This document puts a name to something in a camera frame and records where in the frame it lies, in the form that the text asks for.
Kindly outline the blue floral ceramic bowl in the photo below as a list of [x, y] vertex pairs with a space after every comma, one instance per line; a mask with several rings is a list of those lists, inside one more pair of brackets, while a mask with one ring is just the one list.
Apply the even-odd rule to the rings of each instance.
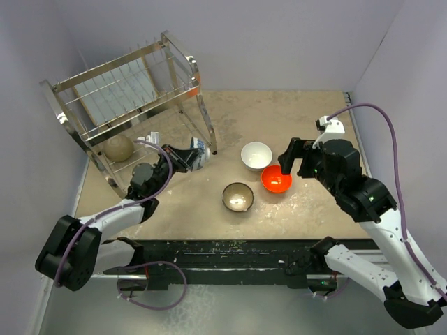
[[202, 169], [210, 159], [210, 148], [198, 137], [192, 137], [190, 148], [198, 152], [198, 157], [194, 161], [191, 170], [196, 171]]

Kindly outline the orange plastic bowl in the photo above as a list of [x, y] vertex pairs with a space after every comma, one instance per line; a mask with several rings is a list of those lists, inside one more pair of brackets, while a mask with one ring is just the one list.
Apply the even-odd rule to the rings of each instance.
[[284, 193], [292, 185], [292, 176], [282, 174], [280, 165], [269, 165], [261, 173], [261, 183], [272, 193]]

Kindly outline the olive beige bowl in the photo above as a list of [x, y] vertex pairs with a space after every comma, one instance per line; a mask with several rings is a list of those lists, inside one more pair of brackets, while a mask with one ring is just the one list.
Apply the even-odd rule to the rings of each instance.
[[116, 135], [105, 141], [104, 154], [112, 162], [122, 162], [129, 159], [134, 151], [132, 141], [125, 135]]

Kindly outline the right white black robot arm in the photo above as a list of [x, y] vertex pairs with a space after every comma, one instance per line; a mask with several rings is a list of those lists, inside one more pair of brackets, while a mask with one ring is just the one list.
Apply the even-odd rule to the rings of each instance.
[[387, 187], [362, 173], [359, 151], [343, 139], [316, 144], [294, 137], [279, 156], [281, 172], [290, 174], [297, 159], [302, 161], [297, 175], [318, 180], [368, 233], [391, 267], [376, 266], [326, 237], [311, 248], [312, 268], [348, 276], [378, 297], [391, 318], [406, 329], [433, 325], [444, 314], [446, 280], [409, 241], [401, 225], [403, 215]]

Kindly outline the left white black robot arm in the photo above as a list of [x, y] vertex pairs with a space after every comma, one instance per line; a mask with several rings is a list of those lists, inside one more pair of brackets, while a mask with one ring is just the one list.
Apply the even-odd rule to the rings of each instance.
[[203, 149], [178, 149], [165, 144], [157, 163], [141, 163], [132, 171], [124, 199], [109, 209], [82, 218], [62, 216], [55, 224], [35, 262], [40, 274], [57, 287], [71, 291], [82, 288], [94, 273], [100, 249], [108, 238], [151, 218], [159, 205], [157, 195], [172, 176], [195, 170]]

